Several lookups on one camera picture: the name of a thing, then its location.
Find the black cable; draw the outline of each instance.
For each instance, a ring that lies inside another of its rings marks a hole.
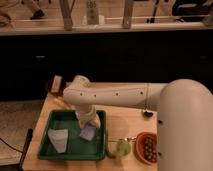
[[[72,1],[71,7],[70,7],[70,14],[72,14],[74,5],[75,5],[75,0]]]
[[[24,153],[23,151],[18,150],[18,149],[15,148],[15,147],[12,147],[10,144],[8,144],[7,142],[5,142],[2,138],[0,138],[0,140],[1,140],[4,144],[6,144],[8,147],[10,147],[11,149],[13,149],[13,150],[15,150],[15,151],[18,151],[19,153]]]

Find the tray rim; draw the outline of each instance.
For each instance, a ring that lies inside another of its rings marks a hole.
[[[40,155],[41,153],[41,150],[42,150],[42,144],[44,144],[44,139],[45,139],[45,135],[47,134],[47,130],[48,130],[48,126],[49,126],[49,122],[50,122],[50,119],[53,115],[53,113],[55,112],[71,112],[71,113],[74,113],[75,114],[75,110],[67,110],[67,109],[54,109],[54,110],[51,110],[49,112],[49,116],[48,116],[48,119],[47,119],[47,122],[46,122],[46,125],[45,125],[45,129],[43,131],[43,135],[42,135],[42,138],[41,138],[41,141],[40,141],[40,144],[39,144],[39,149],[38,149],[38,152],[37,152],[37,158],[40,159],[40,160],[56,160],[56,161],[65,161],[65,160],[92,160],[92,161],[98,161],[98,160],[103,160],[106,156],[106,112],[104,110],[96,110],[97,113],[99,112],[102,112],[103,113],[103,121],[104,121],[104,135],[103,135],[103,151],[101,151],[101,153],[97,156],[93,156],[93,157],[83,157],[83,158],[69,158],[69,156],[64,156],[64,158],[58,158],[56,156],[49,156],[49,157],[46,157],[46,156],[43,156],[43,155]]]

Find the wall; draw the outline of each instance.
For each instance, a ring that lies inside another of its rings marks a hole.
[[[0,37],[0,100],[44,98],[53,75],[71,81],[170,82],[213,87],[213,30]]]

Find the red bowl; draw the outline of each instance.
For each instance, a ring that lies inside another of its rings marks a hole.
[[[136,142],[135,142],[135,155],[139,161],[148,165],[156,164],[157,163],[156,147],[157,147],[157,135],[155,133],[142,132],[137,135]]]

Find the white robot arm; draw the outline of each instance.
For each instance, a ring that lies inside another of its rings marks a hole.
[[[94,89],[77,76],[63,97],[79,115],[92,114],[95,104],[156,110],[158,171],[213,170],[213,96],[199,82]]]

